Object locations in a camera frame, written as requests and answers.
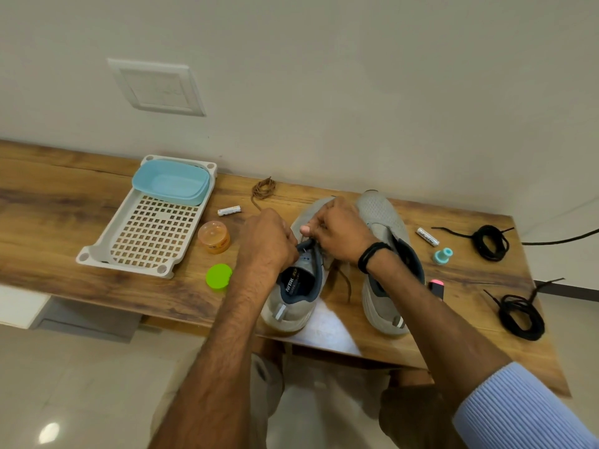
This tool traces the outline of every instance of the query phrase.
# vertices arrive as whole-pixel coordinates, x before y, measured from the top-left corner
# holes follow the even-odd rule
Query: green lid
[[[224,290],[229,284],[231,274],[233,270],[227,264],[215,264],[206,273],[206,283],[214,291]]]

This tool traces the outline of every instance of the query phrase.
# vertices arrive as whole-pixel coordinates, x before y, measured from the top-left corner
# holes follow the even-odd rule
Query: white plastic tray
[[[157,200],[131,189],[94,245],[77,255],[77,263],[119,269],[170,279],[173,267],[183,260],[199,219],[214,189],[217,166],[213,162],[177,157],[146,156],[141,164],[166,159],[202,167],[210,174],[210,186],[199,206],[183,206]]]

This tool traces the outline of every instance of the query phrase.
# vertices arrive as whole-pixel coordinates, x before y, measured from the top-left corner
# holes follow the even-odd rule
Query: hand
[[[343,197],[326,203],[299,231],[315,238],[338,260],[353,264],[358,263],[367,248],[378,242],[360,218],[358,209]]]
[[[236,270],[245,269],[252,275],[267,273],[274,283],[278,274],[300,257],[297,243],[281,216],[266,208],[250,217],[241,230]]]

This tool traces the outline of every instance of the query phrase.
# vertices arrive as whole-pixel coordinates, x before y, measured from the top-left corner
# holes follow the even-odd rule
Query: light blue plastic container
[[[149,160],[133,176],[133,187],[150,197],[177,205],[200,205],[210,187],[202,167],[172,160]]]

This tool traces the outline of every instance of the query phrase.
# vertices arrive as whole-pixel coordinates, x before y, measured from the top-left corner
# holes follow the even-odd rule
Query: grey sneaker
[[[277,284],[262,308],[262,319],[274,329],[295,332],[302,329],[312,315],[316,300],[325,286],[332,259],[313,239],[302,239],[300,227],[306,225],[325,203],[335,197],[317,200],[306,208],[291,225],[298,240],[299,260],[279,274]]]
[[[424,283],[422,264],[410,247],[406,225],[391,202],[378,191],[367,190],[360,196],[356,206],[373,235],[391,246],[408,269]],[[389,295],[370,274],[362,287],[362,305],[366,318],[380,332],[400,335],[410,331]]]

